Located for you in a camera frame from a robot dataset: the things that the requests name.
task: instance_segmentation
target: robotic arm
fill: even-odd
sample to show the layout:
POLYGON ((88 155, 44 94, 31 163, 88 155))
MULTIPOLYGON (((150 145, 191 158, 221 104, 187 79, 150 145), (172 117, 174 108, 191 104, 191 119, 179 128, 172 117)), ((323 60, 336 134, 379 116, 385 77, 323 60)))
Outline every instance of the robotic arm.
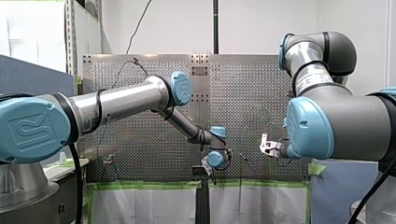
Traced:
POLYGON ((60 93, 8 99, 0 103, 0 162, 32 163, 57 153, 79 137, 134 114, 153 110, 180 130, 191 143, 209 145, 213 167, 227 161, 225 129, 205 131, 175 106, 191 98, 191 82, 181 72, 170 78, 148 77, 143 83, 67 98, 60 93))
POLYGON ((394 90, 353 96, 343 85, 356 50, 344 35, 287 35, 279 65, 292 77, 296 98, 285 119, 285 158, 389 161, 395 156, 394 90))

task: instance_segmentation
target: pegboard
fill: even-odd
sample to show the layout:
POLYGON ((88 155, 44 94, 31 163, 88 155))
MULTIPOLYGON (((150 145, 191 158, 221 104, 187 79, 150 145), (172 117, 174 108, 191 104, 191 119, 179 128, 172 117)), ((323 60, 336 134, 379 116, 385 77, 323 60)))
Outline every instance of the pegboard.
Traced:
MULTIPOLYGON (((175 71, 190 73, 188 55, 174 55, 162 60, 164 57, 85 56, 84 89, 97 91, 143 82, 147 76, 138 65, 132 63, 134 58, 138 59, 150 76, 167 77, 175 71)), ((190 115, 188 106, 180 110, 190 115)), ((155 113, 146 111, 107 124, 93 133, 92 140, 91 154, 95 156, 91 158, 93 160, 87 170, 89 182, 115 179, 191 180, 190 144, 171 124, 155 113), (109 161, 109 155, 112 156, 111 163, 104 164, 104 161, 109 161)))
MULTIPOLYGON (((277 56, 87 55, 83 59, 84 92, 109 89, 115 82, 115 88, 142 82, 146 78, 143 70, 126 63, 134 58, 149 75, 170 76, 174 71, 191 75, 193 102, 181 111, 203 128, 213 124, 228 131, 227 146, 233 151, 233 162, 218 178, 307 177, 307 161, 277 161, 264 157, 259 149, 262 133, 268 133, 274 141, 280 138, 289 100, 290 78, 277 68, 277 56), (205 59, 195 61, 195 57, 205 59), (207 74, 194 74, 196 66, 207 67, 207 74)), ((173 126, 149 111, 110 123, 86 138, 86 155, 92 159, 89 182, 191 180, 191 166, 199 157, 197 146, 187 143, 173 126), (109 155, 112 162, 103 164, 109 155)))
POLYGON ((262 134, 279 141, 291 78, 277 56, 210 55, 209 123, 227 128, 233 160, 221 177, 303 180, 307 161, 274 159, 260 151, 262 134))

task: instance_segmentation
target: sticker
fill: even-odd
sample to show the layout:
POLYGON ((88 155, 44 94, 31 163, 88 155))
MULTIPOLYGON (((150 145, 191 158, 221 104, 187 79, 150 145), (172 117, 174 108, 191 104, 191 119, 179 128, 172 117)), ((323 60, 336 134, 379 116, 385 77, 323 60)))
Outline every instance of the sticker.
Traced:
POLYGON ((332 82, 332 78, 329 76, 329 73, 323 69, 316 69, 311 73, 303 75, 297 80, 297 93, 305 90, 310 86, 328 82, 332 82))

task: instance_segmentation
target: white surface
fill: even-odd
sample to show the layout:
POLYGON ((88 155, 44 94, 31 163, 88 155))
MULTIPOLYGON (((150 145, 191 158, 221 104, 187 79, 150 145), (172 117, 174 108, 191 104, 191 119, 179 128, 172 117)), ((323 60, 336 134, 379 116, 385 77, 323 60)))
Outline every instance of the white surface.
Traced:
POLYGON ((7 11, 0 7, 0 40, 8 39, 7 11))
MULTIPOLYGON (((147 0, 103 0, 104 53, 124 54, 147 0)), ((213 1, 153 1, 130 53, 213 52, 213 1)), ((288 32, 318 31, 318 0, 220 0, 219 52, 277 54, 288 32)))
POLYGON ((219 1, 220 53, 278 54, 285 34, 317 31, 318 0, 219 1))
POLYGON ((88 52, 90 54, 102 53, 100 25, 91 16, 87 16, 88 52))
POLYGON ((194 224, 196 189, 100 190, 93 194, 95 224, 194 224))
POLYGON ((64 3, 0 1, 0 54, 64 72, 64 3))
POLYGON ((306 189, 212 188, 211 223, 306 223, 306 194, 306 189))
POLYGON ((389 45, 388 45, 388 77, 389 86, 396 86, 396 3, 389 1, 389 45))
MULTIPOLYGON (((148 0, 102 1, 104 53, 125 54, 148 0)), ((212 0, 152 1, 131 54, 206 53, 213 49, 212 0)))
POLYGON ((28 63, 38 63, 36 39, 10 39, 11 57, 28 63))
POLYGON ((379 91, 387 85, 387 3, 320 0, 320 30, 347 35, 357 49, 358 65, 346 84, 356 95, 379 91))
POLYGON ((0 54, 10 56, 8 39, 0 39, 0 54))

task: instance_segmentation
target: cable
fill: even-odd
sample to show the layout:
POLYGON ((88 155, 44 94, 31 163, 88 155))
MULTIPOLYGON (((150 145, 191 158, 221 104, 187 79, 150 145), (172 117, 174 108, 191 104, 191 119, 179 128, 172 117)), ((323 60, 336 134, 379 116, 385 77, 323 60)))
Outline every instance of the cable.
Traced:
POLYGON ((143 67, 143 65, 141 63, 139 63, 139 60, 136 59, 136 57, 134 57, 134 61, 133 63, 137 66, 139 66, 143 72, 145 73, 146 77, 149 77, 149 73, 146 71, 145 67, 143 67))
POLYGON ((76 147, 74 143, 69 145, 70 151, 72 152, 72 157, 73 161, 75 164, 75 169, 76 169, 76 179, 77 179, 77 212, 76 212, 76 224, 81 223, 82 219, 82 189, 83 189, 83 183, 82 183, 82 172, 81 172, 81 166, 79 164, 79 156, 78 152, 76 150, 76 147))
MULTIPOLYGON (((139 67, 142 69, 142 71, 145 73, 146 77, 149 77, 149 73, 147 72, 147 70, 145 69, 145 67, 144 67, 141 63, 139 63, 139 60, 138 60, 136 57, 134 57, 134 60, 133 60, 133 61, 131 61, 131 60, 130 60, 130 61, 126 61, 125 63, 123 63, 123 64, 121 65, 119 71, 118 71, 117 74, 116 74, 116 80, 115 80, 114 83, 110 86, 110 90, 114 89, 114 88, 117 86, 117 84, 119 83, 119 81, 120 81, 120 74, 121 74, 121 72, 122 72, 122 69, 125 67, 125 65, 126 65, 127 63, 133 63, 133 64, 139 66, 139 67)), ((101 102, 101 99, 100 99, 100 93, 101 93, 101 92, 102 92, 102 90, 99 90, 99 91, 97 92, 97 94, 96 94, 96 103, 98 104, 98 110, 99 110, 99 116, 98 116, 98 117, 99 117, 99 120, 98 120, 98 122, 96 123, 95 127, 100 125, 100 120, 101 120, 101 117, 102 117, 102 115, 103 115, 103 111, 102 111, 102 102, 101 102)), ((93 132, 93 131, 96 130, 96 129, 97 129, 97 127, 96 127, 96 128, 92 128, 92 130, 90 130, 89 133, 93 132)), ((99 142, 98 142, 98 145, 97 145, 97 147, 96 147, 96 155, 97 155, 97 157, 98 157, 98 160, 102 163, 102 165, 103 165, 103 160, 102 160, 101 156, 99 155, 99 148, 100 148, 100 146, 102 145, 102 142, 103 142, 103 140, 104 140, 104 138, 105 138, 106 132, 107 132, 107 123, 105 124, 105 127, 104 127, 104 130, 103 130, 103 132, 102 132, 102 135, 99 137, 99 142)), ((114 166, 114 168, 115 168, 115 170, 116 170, 116 173, 117 173, 116 179, 118 179, 118 178, 120 178, 120 169, 119 169, 119 167, 117 166, 117 164, 115 164, 115 163, 113 163, 113 166, 114 166)))
POLYGON ((144 18, 145 15, 146 15, 146 11, 148 10, 149 4, 151 3, 151 1, 152 1, 152 0, 148 0, 148 3, 146 4, 145 10, 143 11, 142 16, 140 17, 140 20, 139 20, 139 22, 137 23, 136 28, 134 29, 134 33, 131 35, 131 38, 129 39, 129 46, 128 46, 128 49, 126 50, 126 53, 125 53, 125 54, 128 54, 128 53, 129 53, 129 49, 131 48, 131 45, 132 45, 132 40, 134 39, 134 36, 136 35, 137 30, 139 29, 140 22, 142 22, 143 18, 144 18))
POLYGON ((93 126, 93 128, 91 128, 89 131, 83 133, 83 134, 87 134, 87 133, 93 133, 94 131, 96 131, 96 129, 99 128, 101 122, 102 122, 102 118, 103 118, 103 110, 102 110, 102 101, 100 99, 100 94, 102 93, 102 91, 105 91, 105 89, 101 89, 96 93, 96 105, 98 106, 98 120, 95 123, 95 126, 93 126))
POLYGON ((393 158, 392 162, 388 166, 388 168, 385 170, 384 174, 381 175, 381 177, 378 179, 378 181, 375 182, 373 187, 367 192, 367 194, 363 197, 361 202, 359 203, 358 207, 356 208, 355 212, 353 213, 352 217, 350 217, 348 224, 355 224, 359 213, 361 212, 361 209, 366 205, 367 201, 375 194, 375 192, 381 187, 381 185, 385 182, 385 180, 388 178, 390 171, 392 171, 396 166, 396 157, 393 158))

